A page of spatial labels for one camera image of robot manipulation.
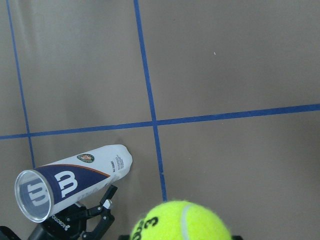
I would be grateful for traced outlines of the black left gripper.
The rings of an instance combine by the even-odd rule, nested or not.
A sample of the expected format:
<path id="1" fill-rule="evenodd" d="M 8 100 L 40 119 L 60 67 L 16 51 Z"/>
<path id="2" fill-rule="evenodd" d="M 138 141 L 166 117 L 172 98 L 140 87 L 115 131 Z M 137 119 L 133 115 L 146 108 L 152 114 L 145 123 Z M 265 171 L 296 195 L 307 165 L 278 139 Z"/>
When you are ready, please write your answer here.
<path id="1" fill-rule="evenodd" d="M 111 209 L 112 198 L 117 190 L 118 187 L 111 184 L 97 206 L 87 209 L 83 204 L 75 203 L 50 216 L 35 227 L 28 240 L 77 240 L 80 236 L 83 240 L 101 240 L 115 221 Z M 84 218 L 67 221 L 72 219 L 71 216 L 80 214 L 84 210 L 84 217 L 87 220 L 100 216 L 92 231 L 85 231 L 87 220 Z"/>

